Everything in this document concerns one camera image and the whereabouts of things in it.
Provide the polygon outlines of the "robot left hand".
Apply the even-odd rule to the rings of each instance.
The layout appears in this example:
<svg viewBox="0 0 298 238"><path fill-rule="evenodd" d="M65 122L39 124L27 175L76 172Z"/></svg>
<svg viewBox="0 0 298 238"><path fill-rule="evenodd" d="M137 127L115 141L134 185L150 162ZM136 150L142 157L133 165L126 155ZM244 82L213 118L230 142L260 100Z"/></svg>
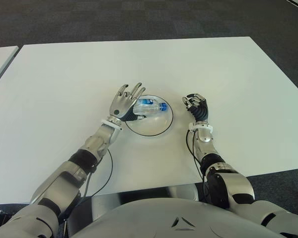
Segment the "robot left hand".
<svg viewBox="0 0 298 238"><path fill-rule="evenodd" d="M130 92L126 91L128 84L121 86L111 103L109 115L120 121L137 120L138 115L134 113L134 106L146 89L141 85L142 83L137 83Z"/></svg>

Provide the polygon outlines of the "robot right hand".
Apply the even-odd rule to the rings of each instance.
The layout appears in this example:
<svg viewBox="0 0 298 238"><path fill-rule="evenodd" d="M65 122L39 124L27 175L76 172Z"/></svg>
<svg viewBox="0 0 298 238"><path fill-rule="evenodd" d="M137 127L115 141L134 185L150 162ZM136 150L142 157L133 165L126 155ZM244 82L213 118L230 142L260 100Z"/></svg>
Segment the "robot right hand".
<svg viewBox="0 0 298 238"><path fill-rule="evenodd" d="M196 122L208 121L208 105L203 96L198 93L193 93L182 97L182 101L187 111L191 113Z"/></svg>

